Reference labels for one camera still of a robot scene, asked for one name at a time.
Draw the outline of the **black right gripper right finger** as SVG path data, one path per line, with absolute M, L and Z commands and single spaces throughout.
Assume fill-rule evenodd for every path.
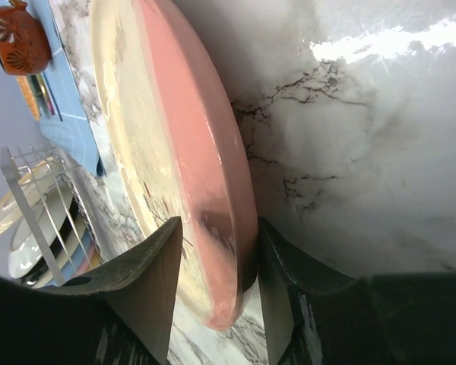
M 272 364 L 456 364 L 456 272 L 351 278 L 259 221 Z

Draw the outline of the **cream and pink plate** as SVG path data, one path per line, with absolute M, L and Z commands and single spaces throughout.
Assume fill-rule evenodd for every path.
M 257 212 L 242 137 L 203 43 L 171 1 L 93 1 L 97 93 L 141 232 L 183 225 L 177 296 L 224 331 L 256 277 Z

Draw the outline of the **cream and yellow plate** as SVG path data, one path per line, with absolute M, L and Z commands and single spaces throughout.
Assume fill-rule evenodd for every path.
M 55 186 L 55 177 L 62 171 L 62 165 L 49 158 L 38 163 L 30 172 L 18 180 L 27 202 L 34 206 L 41 201 L 42 196 Z M 0 201 L 0 235 L 15 224 L 21 217 L 15 197 L 9 191 Z

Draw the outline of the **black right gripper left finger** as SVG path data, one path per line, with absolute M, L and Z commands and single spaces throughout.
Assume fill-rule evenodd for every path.
M 171 217 L 60 287 L 0 277 L 0 364 L 165 364 L 182 251 Z

